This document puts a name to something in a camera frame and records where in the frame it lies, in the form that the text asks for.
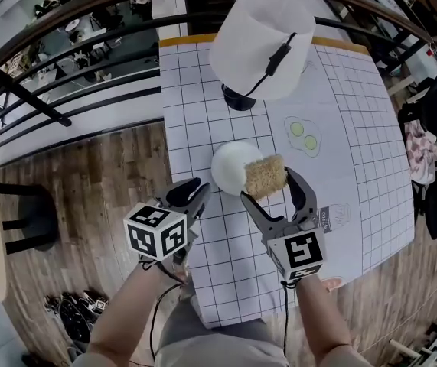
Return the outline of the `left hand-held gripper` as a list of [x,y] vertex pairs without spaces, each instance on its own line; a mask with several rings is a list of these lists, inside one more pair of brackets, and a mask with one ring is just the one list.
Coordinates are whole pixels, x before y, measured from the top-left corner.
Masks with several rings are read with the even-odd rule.
[[199,177],[179,180],[155,199],[162,206],[139,202],[123,219],[130,249],[158,262],[173,255],[185,256],[196,239],[190,229],[210,199],[210,184],[201,185]]

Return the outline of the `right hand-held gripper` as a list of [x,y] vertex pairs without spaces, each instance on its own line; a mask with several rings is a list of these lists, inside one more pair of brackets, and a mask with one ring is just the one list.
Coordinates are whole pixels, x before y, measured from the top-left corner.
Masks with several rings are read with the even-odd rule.
[[317,197],[308,182],[285,167],[286,182],[295,207],[292,221],[271,217],[248,193],[240,199],[258,230],[272,261],[285,281],[316,274],[326,260],[323,229],[318,226]]

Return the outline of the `person's left hand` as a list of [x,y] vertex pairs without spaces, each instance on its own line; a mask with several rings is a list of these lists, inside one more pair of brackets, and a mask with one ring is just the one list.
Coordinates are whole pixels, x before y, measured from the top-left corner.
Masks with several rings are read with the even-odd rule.
[[188,283],[188,271],[186,267],[182,264],[173,263],[172,267],[174,269],[174,275],[179,278],[183,284]]

